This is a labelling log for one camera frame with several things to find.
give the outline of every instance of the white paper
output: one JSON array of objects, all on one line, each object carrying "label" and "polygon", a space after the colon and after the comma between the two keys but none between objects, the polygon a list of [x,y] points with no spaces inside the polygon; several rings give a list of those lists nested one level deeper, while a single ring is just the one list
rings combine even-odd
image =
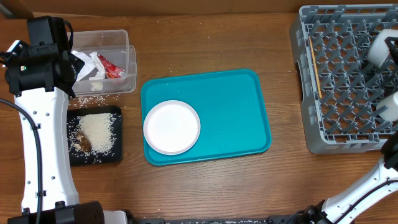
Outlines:
[{"label": "white paper", "polygon": [[88,74],[90,74],[91,71],[95,68],[94,61],[91,57],[87,56],[83,52],[78,52],[76,50],[72,50],[71,53],[80,58],[82,61],[84,61],[85,66],[80,70],[79,74],[77,74],[77,81],[80,81],[84,77],[86,77]]},{"label": "white paper", "polygon": [[105,67],[102,64],[101,60],[98,58],[97,52],[91,53],[90,57],[93,60],[93,63],[97,68],[98,72],[94,77],[89,78],[89,80],[105,79]]}]

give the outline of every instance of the wood grain surface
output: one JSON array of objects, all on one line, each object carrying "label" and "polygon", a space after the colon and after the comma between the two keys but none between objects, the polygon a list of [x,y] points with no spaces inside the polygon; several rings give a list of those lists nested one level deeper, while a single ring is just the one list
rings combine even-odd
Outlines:
[{"label": "wood grain surface", "polygon": [[395,0],[2,0],[18,15],[36,13],[91,16],[172,16],[298,12],[305,5],[397,3]]},{"label": "wood grain surface", "polygon": [[[296,14],[113,17],[72,19],[76,31],[126,29],[137,51],[137,88],[107,97],[123,111],[120,164],[73,167],[81,202],[128,209],[137,217],[237,218],[289,214],[332,197],[367,173],[377,151],[314,155],[306,145],[289,26]],[[26,22],[0,21],[0,49],[28,41]],[[145,157],[140,90],[153,78],[251,68],[260,77],[273,143],[255,156],[155,167]],[[8,100],[4,70],[0,96]],[[24,158],[17,113],[0,105],[0,222],[20,215]],[[398,223],[398,194],[383,199],[357,223]]]}]

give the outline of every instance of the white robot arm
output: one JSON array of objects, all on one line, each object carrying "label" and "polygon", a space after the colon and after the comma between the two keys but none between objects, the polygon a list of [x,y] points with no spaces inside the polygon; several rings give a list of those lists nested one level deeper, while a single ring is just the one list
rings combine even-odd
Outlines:
[{"label": "white robot arm", "polygon": [[61,18],[29,20],[32,46],[16,40],[0,52],[15,104],[0,101],[20,111],[25,156],[22,216],[8,223],[134,223],[128,211],[104,211],[99,202],[79,204],[66,125],[72,86],[84,63],[70,53],[73,34],[68,40],[65,25],[73,33]]},{"label": "white robot arm", "polygon": [[329,198],[322,206],[322,211],[327,214],[327,219],[332,223],[350,224],[359,214],[366,209],[398,190],[398,172],[395,169],[384,167],[384,158],[364,177],[355,182],[341,194]]}]

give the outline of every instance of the brown food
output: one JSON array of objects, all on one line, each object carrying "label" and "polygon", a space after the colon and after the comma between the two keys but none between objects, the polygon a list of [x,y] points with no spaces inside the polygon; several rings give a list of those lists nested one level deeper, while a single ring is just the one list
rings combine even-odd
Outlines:
[{"label": "brown food", "polygon": [[91,143],[82,132],[77,133],[77,140],[79,140],[80,148],[83,152],[91,151]]}]

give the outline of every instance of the red wrapper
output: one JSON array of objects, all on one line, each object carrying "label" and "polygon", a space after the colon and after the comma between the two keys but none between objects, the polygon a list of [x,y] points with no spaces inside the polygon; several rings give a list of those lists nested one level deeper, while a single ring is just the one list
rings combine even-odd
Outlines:
[{"label": "red wrapper", "polygon": [[109,62],[104,56],[98,55],[101,63],[104,65],[107,78],[122,78],[126,74],[124,70]]}]

